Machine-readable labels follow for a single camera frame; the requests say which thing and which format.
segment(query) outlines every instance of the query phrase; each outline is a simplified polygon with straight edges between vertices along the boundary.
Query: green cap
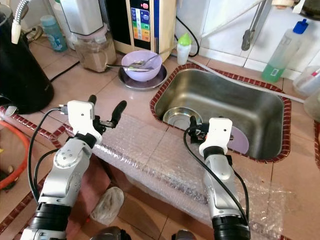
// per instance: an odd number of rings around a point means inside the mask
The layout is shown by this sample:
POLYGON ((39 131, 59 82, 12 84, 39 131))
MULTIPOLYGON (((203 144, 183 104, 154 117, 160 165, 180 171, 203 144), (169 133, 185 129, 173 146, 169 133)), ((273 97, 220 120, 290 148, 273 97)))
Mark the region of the green cap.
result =
POLYGON ((183 34, 178 40, 178 44, 180 44, 182 46, 188 46, 191 44, 191 42, 192 42, 192 40, 189 37, 189 34, 187 32, 185 34, 183 34))

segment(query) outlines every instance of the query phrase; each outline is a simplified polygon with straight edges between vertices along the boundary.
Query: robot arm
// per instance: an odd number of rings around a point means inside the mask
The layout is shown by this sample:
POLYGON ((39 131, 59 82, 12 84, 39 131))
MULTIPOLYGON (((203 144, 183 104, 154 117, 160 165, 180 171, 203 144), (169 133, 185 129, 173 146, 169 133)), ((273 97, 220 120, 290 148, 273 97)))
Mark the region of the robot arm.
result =
MULTIPOLYGON (((211 118, 209 124, 197 125, 196 119, 191 117, 190 122, 191 142, 202 143, 199 146, 199 153, 204 157, 204 164, 239 202, 234 182, 235 172, 230 164, 231 156, 226 155, 232 121, 218 117, 211 118)), ((214 229, 214 239, 249 240, 251 238, 249 226, 235 201, 208 171, 205 171, 203 181, 214 229)))
POLYGON ((74 137, 57 151, 53 167, 46 177, 38 199, 38 207, 22 240, 65 240, 68 217, 81 187, 81 179, 89 166, 92 148, 102 141, 106 127, 115 128, 127 102, 113 111, 110 121, 95 116, 96 97, 88 102, 70 101, 62 106, 68 114, 74 137))

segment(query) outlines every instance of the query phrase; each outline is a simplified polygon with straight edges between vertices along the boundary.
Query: black kettle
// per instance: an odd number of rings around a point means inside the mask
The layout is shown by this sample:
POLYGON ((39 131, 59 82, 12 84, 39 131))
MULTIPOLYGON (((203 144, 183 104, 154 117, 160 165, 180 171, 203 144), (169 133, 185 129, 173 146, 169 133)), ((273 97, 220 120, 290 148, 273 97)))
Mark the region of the black kettle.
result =
POLYGON ((12 22, 11 8, 0 4, 0 106, 31 114, 49 104, 54 88, 26 41, 11 43, 12 22))

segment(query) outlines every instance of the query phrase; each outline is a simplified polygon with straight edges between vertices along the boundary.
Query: metal spoon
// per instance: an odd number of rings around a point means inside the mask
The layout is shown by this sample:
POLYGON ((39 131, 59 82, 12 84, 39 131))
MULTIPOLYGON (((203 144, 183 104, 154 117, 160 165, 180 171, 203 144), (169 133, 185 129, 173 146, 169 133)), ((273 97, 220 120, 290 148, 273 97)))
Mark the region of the metal spoon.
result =
POLYGON ((153 67, 147 67, 147 68, 137 68, 134 66, 126 66, 126 65, 118 65, 118 64, 106 64, 107 68, 116 68, 116 67, 120 67, 123 68, 124 70, 128 70, 128 71, 133 71, 133 72, 149 72, 151 70, 153 70, 153 67))
POLYGON ((147 62, 149 62, 150 60, 152 60, 152 59, 154 59, 154 58, 156 58, 156 57, 158 57, 159 55, 161 55, 161 54, 164 54, 164 53, 166 53, 166 52, 168 52, 168 51, 170 51, 170 50, 172 50, 173 48, 175 48, 176 46, 171 46, 171 47, 169 47, 169 48, 167 48, 167 49, 165 49, 165 50, 163 50, 162 52, 160 52, 160 53, 158 53, 158 54, 156 54, 156 55, 154 55, 154 56, 152 56, 152 57, 150 57, 148 60, 140 60, 140 61, 135 61, 135 62, 133 62, 133 63, 131 63, 129 66, 131 66, 131 67, 134 67, 134 68, 137 68, 137 69, 140 69, 140 68, 142 68, 143 66, 145 66, 146 65, 146 63, 147 62))

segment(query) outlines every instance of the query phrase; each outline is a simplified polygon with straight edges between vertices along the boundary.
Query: lavender bowl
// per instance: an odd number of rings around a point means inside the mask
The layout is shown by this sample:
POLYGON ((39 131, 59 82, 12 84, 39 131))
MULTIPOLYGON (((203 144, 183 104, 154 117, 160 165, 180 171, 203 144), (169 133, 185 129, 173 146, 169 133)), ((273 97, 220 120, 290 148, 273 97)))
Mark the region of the lavender bowl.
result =
MULTIPOLYGON (((157 55, 153 51, 148 50, 139 50, 139 51, 132 51, 126 54, 122 60, 121 65, 129 66, 130 64, 137 62, 137 61, 146 61, 152 58, 154 55, 157 55)), ((133 80, 139 82, 146 82, 153 79, 160 71, 162 65, 162 58, 160 56, 155 57, 148 61, 143 68, 152 67, 153 69, 146 72, 137 72, 137 71, 130 71, 125 69, 125 73, 132 78, 133 80)))

